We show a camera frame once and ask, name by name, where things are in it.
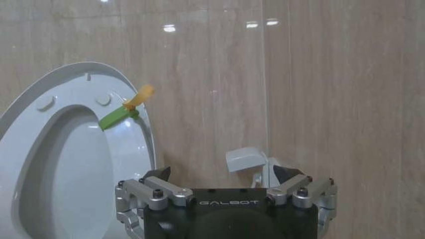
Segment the marble wall tile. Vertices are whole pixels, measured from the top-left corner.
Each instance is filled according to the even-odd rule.
[[[55,19],[120,14],[117,0],[52,0],[51,5],[51,15]]]
[[[163,150],[159,157],[172,166],[171,180],[215,187],[208,12],[128,16],[123,26],[124,72],[136,85],[156,87],[147,107]]]
[[[396,0],[264,2],[271,155],[335,177],[327,238],[405,237],[402,16]]]
[[[0,23],[0,112],[55,65],[48,22]]]
[[[49,17],[49,0],[0,1],[0,22],[40,20]]]
[[[256,9],[261,7],[261,0],[208,0],[209,9]]]
[[[145,12],[195,11],[208,8],[208,0],[145,0]]]
[[[124,40],[119,16],[63,19],[52,22],[57,65],[99,61],[124,68]]]
[[[425,228],[425,8],[406,1],[404,45],[404,134],[401,228],[404,238],[424,238]]]
[[[267,151],[261,9],[211,10],[209,26],[215,153],[225,168],[225,152],[247,146]],[[223,187],[251,180],[251,173],[219,175]]]

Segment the yellow plastic tip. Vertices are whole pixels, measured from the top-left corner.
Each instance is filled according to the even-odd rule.
[[[123,103],[127,110],[132,111],[153,95],[155,88],[152,85],[144,85],[139,89],[137,95]]]

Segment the robotic hand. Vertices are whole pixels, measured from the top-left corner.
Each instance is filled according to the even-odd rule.
[[[312,180],[275,166],[280,186],[189,189],[168,182],[171,168],[120,181],[117,220],[133,239],[317,239],[336,217],[333,179]]]

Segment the silver metal part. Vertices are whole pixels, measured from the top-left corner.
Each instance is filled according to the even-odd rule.
[[[319,238],[327,234],[331,220],[337,216],[337,185],[333,180],[321,179],[307,187],[308,195],[292,193],[292,204],[299,208],[311,208],[316,204],[319,208]]]
[[[125,224],[125,231],[132,239],[144,239],[144,230],[140,226],[139,217],[144,217],[144,208],[163,210],[168,206],[167,195],[153,197],[153,189],[129,179],[121,181],[115,187],[115,205],[117,220]]]
[[[153,198],[153,190],[147,185],[135,179],[127,180],[123,184],[124,192],[128,196],[136,197],[140,201],[148,204],[149,209],[163,210],[168,206],[168,198],[164,195],[161,198]]]
[[[144,231],[140,227],[139,218],[132,211],[137,207],[137,199],[125,193],[123,185],[115,187],[115,205],[117,220],[124,223],[128,236],[132,239],[144,239]]]
[[[176,206],[187,206],[193,197],[192,189],[177,187],[175,184],[171,184],[157,177],[145,178],[144,184],[151,188],[163,189]]]
[[[308,183],[308,176],[299,174],[277,187],[268,188],[267,196],[273,199],[275,205],[284,205],[292,193],[297,191],[300,187],[304,187]]]
[[[145,233],[140,227],[137,215],[132,212],[132,210],[124,213],[117,212],[117,219],[124,223],[127,235],[132,239],[145,238]]]

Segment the white toilet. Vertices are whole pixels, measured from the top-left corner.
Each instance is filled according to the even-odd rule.
[[[156,168],[144,105],[103,131],[99,120],[135,96],[112,67],[67,65],[48,73],[0,118],[0,238],[127,238],[115,184]]]

